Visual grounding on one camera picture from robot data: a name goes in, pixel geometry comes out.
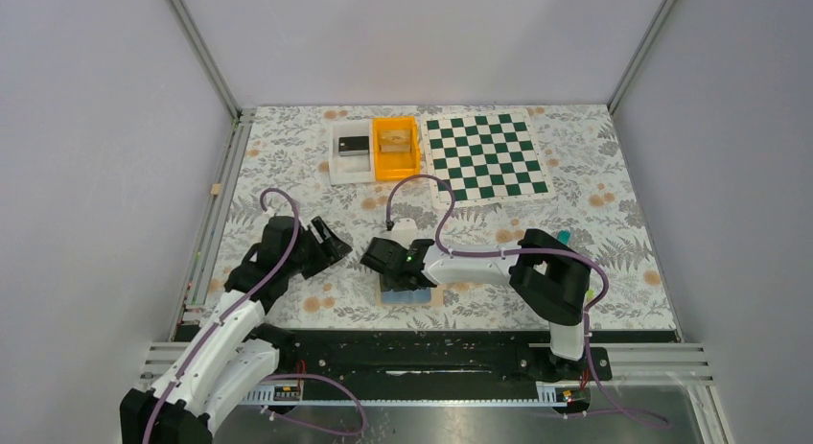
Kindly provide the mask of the beige leather card holder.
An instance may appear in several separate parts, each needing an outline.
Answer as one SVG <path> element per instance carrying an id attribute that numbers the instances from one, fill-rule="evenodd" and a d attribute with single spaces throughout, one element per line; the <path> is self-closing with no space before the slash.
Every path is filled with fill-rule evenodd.
<path id="1" fill-rule="evenodd" d="M 407 289 L 394 280 L 379 278 L 377 302 L 382 306 L 438 307 L 443 304 L 443 291 L 440 288 Z"/>

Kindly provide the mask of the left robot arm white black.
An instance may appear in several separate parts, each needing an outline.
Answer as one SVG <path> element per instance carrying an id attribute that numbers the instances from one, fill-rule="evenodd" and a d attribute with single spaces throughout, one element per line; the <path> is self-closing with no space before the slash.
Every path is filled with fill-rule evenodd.
<path id="1" fill-rule="evenodd" d="M 182 355 L 149 388 L 133 388 L 121 401 L 123 442 L 212 442 L 257 384 L 294 362 L 291 333 L 266 322 L 292 277 L 311 278 L 351 250 L 319 217 L 308 225 L 270 218 Z"/>

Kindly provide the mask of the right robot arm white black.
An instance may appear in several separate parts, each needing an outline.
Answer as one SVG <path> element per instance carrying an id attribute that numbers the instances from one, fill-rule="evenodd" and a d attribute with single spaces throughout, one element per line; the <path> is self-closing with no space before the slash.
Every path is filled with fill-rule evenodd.
<path id="1" fill-rule="evenodd" d="M 404 246 L 375 237 L 360 263 L 398 291 L 457 283 L 510 288 L 548 323 L 555 357 L 578 361 L 584 356 L 583 314 L 592 266 L 543 230 L 527 229 L 518 242 L 500 245 L 415 239 Z"/>

